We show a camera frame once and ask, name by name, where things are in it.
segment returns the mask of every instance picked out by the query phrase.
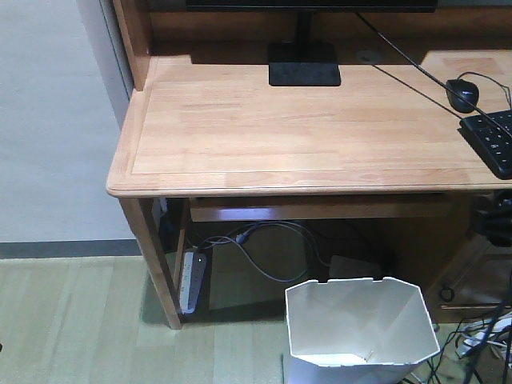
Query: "monitor stand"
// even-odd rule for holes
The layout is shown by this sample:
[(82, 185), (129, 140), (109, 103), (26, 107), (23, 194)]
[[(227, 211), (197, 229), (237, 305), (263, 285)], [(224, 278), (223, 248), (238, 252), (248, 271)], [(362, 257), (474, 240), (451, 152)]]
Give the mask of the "monitor stand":
[(294, 43), (270, 44), (271, 86), (340, 86), (336, 51), (331, 44), (310, 44), (311, 12), (299, 12)]

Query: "desk leg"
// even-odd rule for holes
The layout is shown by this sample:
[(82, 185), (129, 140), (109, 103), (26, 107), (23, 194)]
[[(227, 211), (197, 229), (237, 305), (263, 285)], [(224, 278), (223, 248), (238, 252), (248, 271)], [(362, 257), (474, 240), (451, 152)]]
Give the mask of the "desk leg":
[(119, 202), (146, 260), (151, 280), (166, 313), (169, 326), (173, 330), (179, 330), (182, 323), (178, 316), (178, 292), (174, 288), (169, 265), (151, 213), (153, 199), (120, 198)]

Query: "power strip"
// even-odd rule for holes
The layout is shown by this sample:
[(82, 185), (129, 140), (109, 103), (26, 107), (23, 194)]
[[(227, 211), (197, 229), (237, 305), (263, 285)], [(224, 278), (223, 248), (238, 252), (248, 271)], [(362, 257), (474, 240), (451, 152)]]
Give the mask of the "power strip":
[(204, 254), (185, 252), (182, 281), (179, 288), (179, 305), (183, 314), (192, 314), (195, 311), (205, 269), (206, 256)]

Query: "monitor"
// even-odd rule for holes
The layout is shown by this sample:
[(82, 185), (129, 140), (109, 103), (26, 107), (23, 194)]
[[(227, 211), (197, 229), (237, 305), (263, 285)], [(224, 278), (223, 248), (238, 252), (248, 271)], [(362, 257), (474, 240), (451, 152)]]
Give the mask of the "monitor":
[(295, 39), (269, 44), (271, 86), (340, 86), (334, 46), (310, 42), (315, 12), (434, 12), (438, 0), (186, 0), (187, 10), (203, 12), (297, 11)]

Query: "desk drawer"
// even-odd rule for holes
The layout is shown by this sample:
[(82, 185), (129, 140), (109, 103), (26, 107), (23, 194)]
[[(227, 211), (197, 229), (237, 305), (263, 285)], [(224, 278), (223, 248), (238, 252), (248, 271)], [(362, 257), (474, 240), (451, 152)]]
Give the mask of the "desk drawer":
[(446, 194), (372, 194), (261, 198), (193, 198), (195, 222), (308, 218), (415, 218), (447, 216)]

